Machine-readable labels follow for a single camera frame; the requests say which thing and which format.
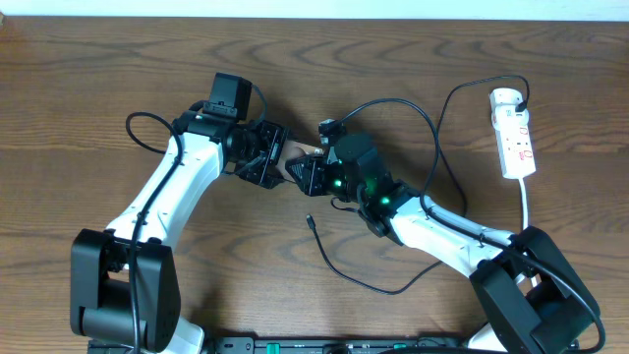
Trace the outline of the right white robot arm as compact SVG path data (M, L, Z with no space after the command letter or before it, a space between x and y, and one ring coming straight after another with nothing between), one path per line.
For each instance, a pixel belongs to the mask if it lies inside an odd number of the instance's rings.
M423 251L472 284L486 324L465 341L465 353L576 353L576 341L596 328L605 344L600 308L550 237L529 226L518 234L482 226L391 178L363 134L326 149L290 142L281 152L284 175L309 197L352 203L378 237Z

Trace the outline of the bronze Galaxy smartphone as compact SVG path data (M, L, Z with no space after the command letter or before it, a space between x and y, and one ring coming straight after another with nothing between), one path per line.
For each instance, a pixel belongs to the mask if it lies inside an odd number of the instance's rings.
M314 147L296 141L287 140L283 145L276 168L285 180L293 182L293 178L286 170L286 162L305 155L321 154L323 154L323 149L321 147Z

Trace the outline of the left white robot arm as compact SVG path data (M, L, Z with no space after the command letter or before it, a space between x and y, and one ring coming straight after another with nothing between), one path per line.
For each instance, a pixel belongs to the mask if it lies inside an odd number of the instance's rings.
M263 116L249 120L250 81L216 74L208 99L164 125L162 160L130 205L102 231L84 229L71 248L73 333L132 353L200 353L203 329L181 315L174 251L210 184L233 175L265 189L288 136Z

